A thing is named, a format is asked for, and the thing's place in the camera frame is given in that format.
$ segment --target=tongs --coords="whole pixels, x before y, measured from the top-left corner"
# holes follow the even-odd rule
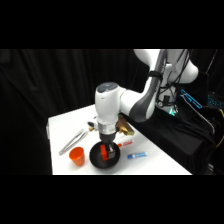
[[[88,134],[89,131],[85,132],[76,142],[74,142],[72,145],[71,143],[78,138],[82,133],[84,132],[84,129],[80,130],[76,136],[69,141],[69,143],[59,152],[59,154],[62,156],[63,154],[65,154],[66,152],[68,152],[70,149],[72,149],[76,144],[78,144],[82,139],[84,139]]]

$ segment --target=orange object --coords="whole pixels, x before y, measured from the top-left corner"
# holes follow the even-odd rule
[[[76,166],[82,166],[85,163],[84,149],[81,147],[74,148],[69,153],[69,158],[75,163]]]
[[[106,150],[105,145],[101,145],[101,146],[100,146],[100,149],[101,149],[101,154],[102,154],[102,157],[103,157],[103,161],[108,160],[108,157],[107,157],[107,150]]]

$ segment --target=black background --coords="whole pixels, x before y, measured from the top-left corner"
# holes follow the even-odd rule
[[[192,62],[206,72],[216,49],[194,49]],[[210,90],[224,94],[224,50],[212,64]],[[1,147],[9,174],[51,174],[46,135],[49,117],[94,104],[96,87],[116,82],[144,88],[149,68],[132,49],[0,50]]]

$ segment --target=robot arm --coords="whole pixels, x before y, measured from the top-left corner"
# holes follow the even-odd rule
[[[167,84],[168,76],[170,80],[178,77],[186,55],[183,49],[135,49],[134,52],[150,68],[143,93],[124,89],[116,83],[103,83],[96,90],[98,130],[100,139],[105,143],[109,159],[114,158],[115,155],[113,140],[118,131],[116,127],[118,114],[122,112],[136,122],[149,119],[154,112],[160,86]],[[197,74],[197,68],[189,61],[180,82],[190,83],[196,79]]]

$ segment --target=white table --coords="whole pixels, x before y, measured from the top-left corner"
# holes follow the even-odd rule
[[[176,161],[164,153],[155,144],[149,141],[135,128],[134,136],[117,134],[117,144],[134,140],[135,143],[121,148],[121,157],[118,164],[109,171],[95,168],[89,160],[91,148],[100,141],[97,131],[90,132],[76,147],[85,150],[86,162],[82,167],[76,167],[69,159],[69,152],[63,156],[59,151],[68,143],[75,134],[81,130],[88,130],[87,121],[92,121],[96,116],[95,105],[82,108],[70,113],[49,118],[49,139],[51,144],[51,157],[54,175],[190,175]],[[147,152],[148,156],[128,160],[127,155]]]

